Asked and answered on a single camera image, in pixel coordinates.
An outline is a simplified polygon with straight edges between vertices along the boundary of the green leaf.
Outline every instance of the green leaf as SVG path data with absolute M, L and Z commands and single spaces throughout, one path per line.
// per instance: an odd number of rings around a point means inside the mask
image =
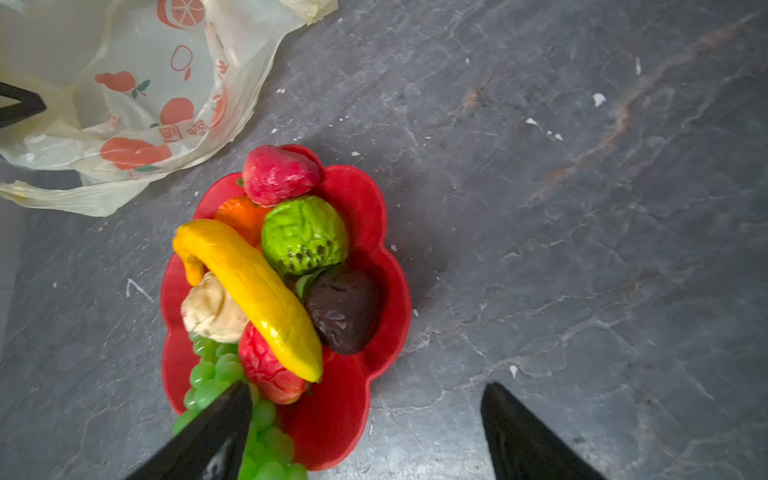
M 134 171 L 137 171 L 137 172 L 151 172 L 154 170 L 160 170 L 160 168 L 155 167 L 154 165 L 142 165 L 141 167 L 134 168 Z

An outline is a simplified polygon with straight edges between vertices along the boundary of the green fruit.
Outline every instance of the green fruit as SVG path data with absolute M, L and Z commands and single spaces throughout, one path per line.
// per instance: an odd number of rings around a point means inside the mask
M 234 343 L 222 343 L 219 345 L 219 348 L 216 349 L 217 358 L 221 358 L 228 353 L 234 353 L 237 355 L 237 345 Z
M 259 402 L 253 406 L 252 425 L 258 432 L 266 429 L 275 422 L 277 410 L 275 404 L 267 399 L 259 399 Z
M 250 401 L 255 406 L 259 401 L 259 389 L 251 382 L 248 382 L 248 389 L 250 390 Z
M 274 452 L 280 459 L 281 465 L 288 465 L 293 460 L 293 454 L 296 453 L 296 447 L 293 446 L 293 440 L 286 434 L 280 433 L 267 440 L 266 447 Z
M 283 466 L 277 462 L 267 462 L 261 466 L 256 480 L 285 480 L 286 473 Z
M 219 347 L 219 343 L 215 340 L 207 339 L 204 336 L 195 340 L 192 344 L 192 350 L 194 350 L 197 356 L 216 356 L 216 349 Z
M 237 362 L 229 362 L 224 364 L 221 368 L 216 369 L 216 380 L 221 380 L 227 383 L 235 383 L 237 380 L 245 378 L 245 372 L 243 366 Z
M 191 389 L 187 390 L 187 394 L 184 396 L 184 406 L 187 407 L 187 410 L 197 408 L 197 404 L 194 401 L 195 391 L 195 388 L 192 387 Z
M 261 246 L 279 275 L 303 275 L 343 262 L 349 236 L 328 202 L 305 196 L 282 202 L 264 217 Z
M 306 468 L 300 463 L 291 464 L 286 470 L 286 480 L 307 480 Z
M 234 353 L 225 353 L 216 361 L 216 370 L 218 371 L 221 369 L 221 367 L 232 362 L 240 363 L 240 357 Z
M 253 480 L 259 473 L 259 466 L 248 455 L 243 455 L 243 462 L 240 463 L 240 473 L 237 474 L 237 480 Z
M 262 442 L 265 446 L 270 445 L 278 435 L 282 435 L 283 432 L 276 426 L 271 426 L 263 432 L 259 433 L 259 442 Z
M 216 374 L 216 369 L 212 362 L 201 360 L 190 372 L 190 385 L 199 389 L 200 385 L 210 380 Z
M 200 414 L 200 410 L 187 410 L 186 412 L 179 415 L 179 418 L 176 419 L 176 423 L 174 423 L 174 429 L 173 434 L 174 436 L 178 435 L 179 432 L 184 430 L 184 428 L 190 424 L 192 420 L 195 419 Z
M 205 410 L 215 399 L 219 398 L 219 395 L 224 393 L 224 390 L 228 389 L 231 384 L 222 382 L 221 380 L 206 380 L 199 387 L 194 394 L 194 401 L 197 404 L 197 408 Z

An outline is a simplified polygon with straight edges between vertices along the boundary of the gray floor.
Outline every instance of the gray floor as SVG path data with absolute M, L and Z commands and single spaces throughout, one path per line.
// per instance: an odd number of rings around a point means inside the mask
M 0 180 L 12 181 L 29 176 L 28 173 L 0 163 Z M 26 209 L 0 198 L 0 356 L 5 345 L 5 327 L 11 307 L 13 286 L 18 269 L 19 253 L 24 236 Z

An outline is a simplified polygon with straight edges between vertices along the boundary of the dark brown fruit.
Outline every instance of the dark brown fruit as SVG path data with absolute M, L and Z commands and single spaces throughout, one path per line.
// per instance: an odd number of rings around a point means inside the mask
M 318 277 L 305 305 L 320 341 L 340 355 L 354 355 L 365 348 L 379 326 L 376 282 L 345 265 Z

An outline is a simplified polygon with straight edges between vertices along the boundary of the black object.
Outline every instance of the black object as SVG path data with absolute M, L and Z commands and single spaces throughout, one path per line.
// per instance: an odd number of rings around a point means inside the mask
M 0 108 L 0 128 L 7 127 L 45 110 L 45 103 L 43 103 L 40 95 L 33 91 L 14 87 L 13 85 L 0 82 L 0 97 L 13 98 L 19 101 L 17 104 Z
M 498 383 L 480 414 L 497 480 L 605 480 Z
M 252 410 L 235 382 L 126 480 L 237 480 Z

